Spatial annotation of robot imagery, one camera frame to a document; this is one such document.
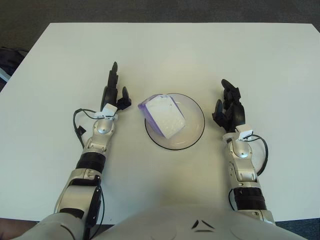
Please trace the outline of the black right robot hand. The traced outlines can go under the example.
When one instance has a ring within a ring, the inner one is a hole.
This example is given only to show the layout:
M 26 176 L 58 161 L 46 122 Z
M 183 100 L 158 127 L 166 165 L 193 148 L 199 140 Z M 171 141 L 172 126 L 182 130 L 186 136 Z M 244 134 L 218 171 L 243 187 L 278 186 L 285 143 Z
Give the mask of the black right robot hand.
M 226 133 L 233 133 L 236 127 L 246 123 L 245 109 L 240 102 L 241 94 L 238 87 L 234 87 L 226 79 L 221 80 L 223 101 L 217 100 L 212 118 L 215 123 L 224 128 Z

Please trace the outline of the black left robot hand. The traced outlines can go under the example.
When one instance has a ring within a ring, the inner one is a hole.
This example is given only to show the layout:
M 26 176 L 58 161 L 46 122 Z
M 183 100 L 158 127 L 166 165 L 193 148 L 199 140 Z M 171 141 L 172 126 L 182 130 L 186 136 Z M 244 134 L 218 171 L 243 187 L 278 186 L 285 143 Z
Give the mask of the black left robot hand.
M 111 104 L 117 107 L 118 110 L 125 110 L 132 105 L 132 100 L 129 97 L 127 88 L 124 86 L 122 88 L 122 98 L 118 99 L 118 64 L 115 61 L 112 65 L 111 70 L 109 71 L 107 85 L 104 87 L 102 100 L 100 104 L 100 110 L 107 104 Z

